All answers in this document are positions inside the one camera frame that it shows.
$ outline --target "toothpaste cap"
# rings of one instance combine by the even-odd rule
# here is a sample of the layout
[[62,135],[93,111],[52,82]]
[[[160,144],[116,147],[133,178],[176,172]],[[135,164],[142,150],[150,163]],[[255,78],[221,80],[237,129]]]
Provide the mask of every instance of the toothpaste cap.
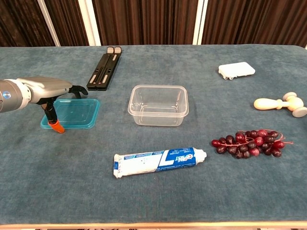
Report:
[[196,164],[203,162],[207,157],[207,153],[204,152],[202,149],[195,149],[194,150],[194,157],[196,159]]

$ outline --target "toothpaste tube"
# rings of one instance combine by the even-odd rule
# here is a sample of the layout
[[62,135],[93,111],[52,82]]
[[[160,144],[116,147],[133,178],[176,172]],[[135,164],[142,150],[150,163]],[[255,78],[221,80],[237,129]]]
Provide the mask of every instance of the toothpaste tube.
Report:
[[206,152],[196,148],[171,149],[114,156],[113,174],[116,178],[140,173],[185,168],[203,162]]

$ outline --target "white toy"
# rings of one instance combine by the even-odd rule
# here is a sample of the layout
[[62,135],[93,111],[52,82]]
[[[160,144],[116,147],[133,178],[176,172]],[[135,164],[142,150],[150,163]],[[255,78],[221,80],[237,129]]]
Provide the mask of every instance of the white toy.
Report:
[[225,80],[232,80],[236,77],[252,75],[255,70],[246,62],[238,62],[219,66],[219,73]]
[[298,98],[295,92],[286,93],[281,99],[272,100],[268,98],[259,98],[255,100],[254,107],[260,110],[281,109],[287,107],[292,111],[294,117],[303,117],[307,114],[307,108],[304,107],[302,99]]

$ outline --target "table edge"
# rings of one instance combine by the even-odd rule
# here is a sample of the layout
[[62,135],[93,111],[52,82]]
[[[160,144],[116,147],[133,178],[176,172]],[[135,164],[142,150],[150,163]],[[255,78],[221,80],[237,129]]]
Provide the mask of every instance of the table edge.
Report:
[[242,222],[183,222],[183,223],[83,223],[83,224],[4,224],[0,229],[141,229],[141,228],[307,228],[307,221],[242,221]]

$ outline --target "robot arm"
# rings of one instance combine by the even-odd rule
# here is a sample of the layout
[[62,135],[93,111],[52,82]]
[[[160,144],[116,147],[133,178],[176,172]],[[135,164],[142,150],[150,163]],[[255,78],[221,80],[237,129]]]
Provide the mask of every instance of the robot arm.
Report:
[[28,103],[42,106],[49,125],[57,132],[65,130],[58,121],[54,101],[66,93],[74,93],[81,98],[80,92],[88,95],[87,90],[70,82],[49,77],[18,78],[0,80],[0,113],[23,109]]

